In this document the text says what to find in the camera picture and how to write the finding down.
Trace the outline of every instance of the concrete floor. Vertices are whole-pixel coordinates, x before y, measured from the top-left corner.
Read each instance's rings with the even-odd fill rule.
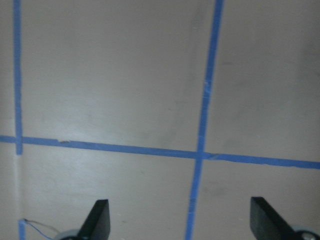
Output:
[[[22,1],[23,136],[194,153],[214,5]],[[0,137],[16,135],[12,9],[0,0]],[[319,11],[317,0],[225,1],[206,152],[320,163]],[[79,228],[108,198],[111,240],[182,240],[194,168],[192,157],[36,144],[16,155],[3,140],[0,239],[18,239],[19,218]],[[194,240],[253,240],[251,196],[320,232],[318,169],[204,160],[200,180]]]

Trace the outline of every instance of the blue wire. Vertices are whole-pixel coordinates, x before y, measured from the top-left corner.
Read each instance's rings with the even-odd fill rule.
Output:
[[[38,233],[40,233],[43,237],[45,237],[48,240],[53,240],[51,237],[48,237],[47,235],[45,235],[43,232],[41,232],[38,228],[36,228],[35,226],[33,226],[30,222],[25,222],[25,224],[33,227]]]

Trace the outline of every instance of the thin cable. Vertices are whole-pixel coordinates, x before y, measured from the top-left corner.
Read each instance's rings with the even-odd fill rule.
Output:
[[[43,227],[46,227],[54,232],[56,232],[57,234],[60,233],[60,231],[58,229],[56,229],[55,227],[53,226],[50,226],[50,225],[47,225],[47,224],[44,224],[44,223],[41,223],[41,222],[38,222],[38,221],[34,221],[34,220],[28,220],[28,219],[24,219],[26,222],[28,223],[32,223],[32,224],[38,224],[40,226],[43,226]]]
[[[48,237],[47,235],[45,235],[42,231],[40,231],[38,228],[36,228],[35,226],[33,226],[30,222],[25,222],[26,225],[31,226],[32,228],[34,228],[39,234],[41,234],[43,237],[45,237],[48,240],[53,240],[53,238]]]

